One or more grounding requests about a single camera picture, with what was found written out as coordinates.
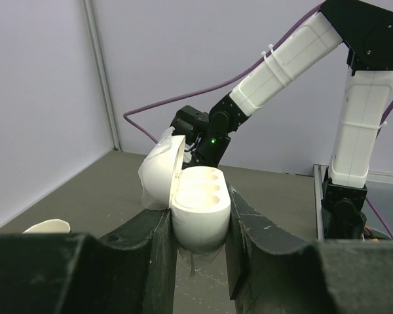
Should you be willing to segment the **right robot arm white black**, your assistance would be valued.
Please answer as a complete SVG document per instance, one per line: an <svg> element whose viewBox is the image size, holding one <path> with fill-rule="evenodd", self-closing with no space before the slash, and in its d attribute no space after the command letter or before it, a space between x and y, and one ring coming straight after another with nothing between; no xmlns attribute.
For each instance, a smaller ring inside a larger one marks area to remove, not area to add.
<svg viewBox="0 0 393 314"><path fill-rule="evenodd" d="M314 1L172 1L173 89L217 84L253 63ZM221 161L227 180L262 215L316 237L314 164L331 156L346 77L338 48L274 96L237 132Z"/></svg>

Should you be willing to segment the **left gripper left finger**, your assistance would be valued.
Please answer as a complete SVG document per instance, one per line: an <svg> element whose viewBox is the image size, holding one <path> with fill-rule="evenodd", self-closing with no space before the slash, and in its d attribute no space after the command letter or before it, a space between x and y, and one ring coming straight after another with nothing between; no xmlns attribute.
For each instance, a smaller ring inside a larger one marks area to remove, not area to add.
<svg viewBox="0 0 393 314"><path fill-rule="evenodd" d="M101 238L0 234L0 313L171 313L176 258L169 210Z"/></svg>

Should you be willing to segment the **aluminium frame rail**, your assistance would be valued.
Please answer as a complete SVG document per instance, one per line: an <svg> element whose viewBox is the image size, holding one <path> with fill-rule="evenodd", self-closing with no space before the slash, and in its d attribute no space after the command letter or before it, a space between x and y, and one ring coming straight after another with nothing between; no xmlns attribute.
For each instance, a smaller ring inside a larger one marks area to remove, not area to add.
<svg viewBox="0 0 393 314"><path fill-rule="evenodd" d="M327 166L313 167L316 209L317 238L324 238L325 212L322 210L322 183ZM362 212L367 217L366 226L376 236L390 237L393 234L393 174L370 172L367 176L367 197Z"/></svg>

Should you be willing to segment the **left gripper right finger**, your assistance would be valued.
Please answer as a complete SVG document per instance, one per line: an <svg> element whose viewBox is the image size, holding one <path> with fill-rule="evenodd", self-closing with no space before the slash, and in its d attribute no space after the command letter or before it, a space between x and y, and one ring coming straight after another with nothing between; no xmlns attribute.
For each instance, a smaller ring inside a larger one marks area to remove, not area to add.
<svg viewBox="0 0 393 314"><path fill-rule="evenodd" d="M393 241L305 241L228 191L225 250L237 313L393 313Z"/></svg>

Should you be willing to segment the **dark green mug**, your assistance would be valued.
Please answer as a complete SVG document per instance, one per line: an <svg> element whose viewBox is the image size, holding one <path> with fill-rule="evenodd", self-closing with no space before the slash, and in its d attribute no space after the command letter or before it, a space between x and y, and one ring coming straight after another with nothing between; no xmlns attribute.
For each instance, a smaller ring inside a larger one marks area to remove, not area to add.
<svg viewBox="0 0 393 314"><path fill-rule="evenodd" d="M68 222L54 218L30 226L23 234L68 234L70 231L71 226Z"/></svg>

